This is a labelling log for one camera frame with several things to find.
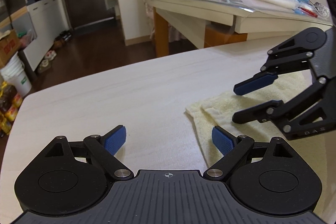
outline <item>blue gripper pad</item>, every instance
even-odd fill
[[[253,77],[249,80],[235,85],[233,92],[236,93],[236,95],[245,95],[252,91],[259,90],[273,84],[276,79],[278,79],[278,75],[271,73],[268,73],[261,77]]]
[[[110,154],[115,155],[125,142],[126,127],[118,126],[106,134],[105,142],[102,145]]]
[[[221,131],[215,127],[212,129],[212,142],[217,147],[217,149],[225,156],[234,147],[235,144],[232,139],[224,135]]]

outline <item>dark wooden floor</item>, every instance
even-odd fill
[[[187,41],[169,43],[171,54],[196,49]],[[52,67],[33,82],[32,92],[80,77],[155,58],[151,42],[125,46],[120,23],[74,37],[57,50]],[[8,137],[0,138],[0,168]]]

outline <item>metal screw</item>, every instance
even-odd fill
[[[207,174],[210,177],[218,178],[223,175],[223,171],[219,169],[210,169],[210,170],[207,170]]]
[[[283,131],[286,133],[289,133],[291,130],[292,130],[292,127],[288,124],[283,127]]]
[[[126,178],[131,174],[131,172],[127,169],[119,169],[114,172],[114,175],[118,178]]]
[[[320,82],[320,84],[324,85],[327,82],[327,80],[324,77],[321,77],[319,79],[319,82]]]
[[[271,115],[273,112],[274,112],[274,109],[271,107],[266,110],[266,113],[269,115]]]

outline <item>white table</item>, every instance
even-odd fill
[[[139,169],[204,172],[207,167],[185,107],[232,90],[234,84],[258,72],[266,51],[285,39],[247,41],[153,59],[30,95],[19,111],[4,155],[0,222],[8,224],[21,214],[14,182],[58,135],[81,141],[123,124],[127,139],[116,157],[134,173]]]
[[[157,57],[166,56],[168,50],[168,23],[175,27],[197,48],[204,48],[206,26],[217,22],[231,27],[230,33],[247,34],[247,40],[267,37],[293,36],[309,27],[324,31],[331,28],[330,21],[271,4],[252,7],[244,0],[144,0],[155,7],[154,25]]]

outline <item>white cabinet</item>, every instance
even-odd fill
[[[37,38],[24,49],[24,53],[31,69],[35,70],[53,45],[55,38],[64,31],[64,26],[58,8],[58,0],[41,0],[27,8]]]

